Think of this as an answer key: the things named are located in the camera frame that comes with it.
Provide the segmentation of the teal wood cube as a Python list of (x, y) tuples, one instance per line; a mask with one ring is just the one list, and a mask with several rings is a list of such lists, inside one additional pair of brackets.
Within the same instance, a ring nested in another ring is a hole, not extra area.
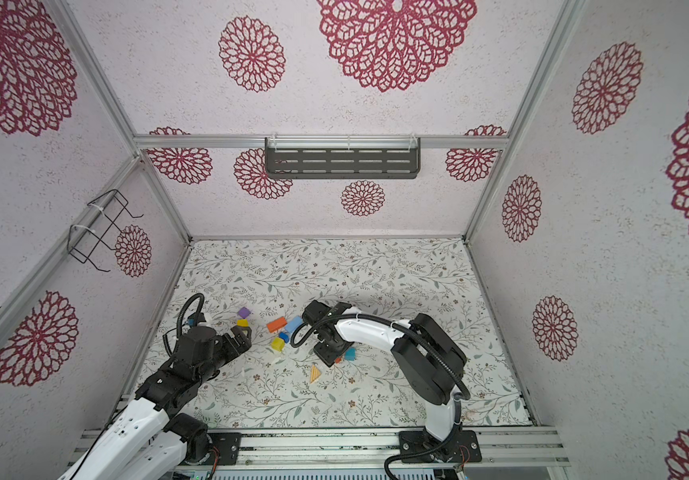
[(344, 360), (354, 361), (356, 359), (356, 349), (351, 347), (346, 352), (344, 352)]

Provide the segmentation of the light blue wood block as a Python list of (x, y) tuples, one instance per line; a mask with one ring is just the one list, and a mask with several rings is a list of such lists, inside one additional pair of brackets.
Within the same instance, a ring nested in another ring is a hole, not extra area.
[(292, 320), (290, 320), (286, 326), (284, 326), (284, 334), (286, 334), (288, 337), (292, 336), (292, 334), (294, 334), (294, 332), (296, 332), (296, 330), (298, 330), (302, 324), (304, 324), (302, 317), (296, 316), (292, 318)]

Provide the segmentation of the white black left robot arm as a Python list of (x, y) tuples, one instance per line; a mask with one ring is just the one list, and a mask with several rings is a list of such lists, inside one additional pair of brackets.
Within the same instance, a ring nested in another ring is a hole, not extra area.
[(210, 459), (214, 444), (206, 423), (182, 412), (220, 368), (252, 347), (252, 329), (218, 334), (197, 325), (62, 479), (158, 479), (184, 462)]

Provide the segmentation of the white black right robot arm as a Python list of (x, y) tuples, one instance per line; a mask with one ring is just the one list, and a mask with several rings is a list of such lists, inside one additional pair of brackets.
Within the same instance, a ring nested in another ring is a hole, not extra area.
[(419, 463), (454, 457), (463, 433), (462, 403), (472, 397), (464, 382), (468, 357), (436, 320), (427, 314), (390, 320), (350, 303), (313, 301), (302, 314), (302, 325), (290, 334), (290, 346), (300, 348), (311, 337), (318, 339), (314, 354), (328, 367), (357, 344), (392, 354), (426, 403), (423, 431), (401, 441), (399, 459)]

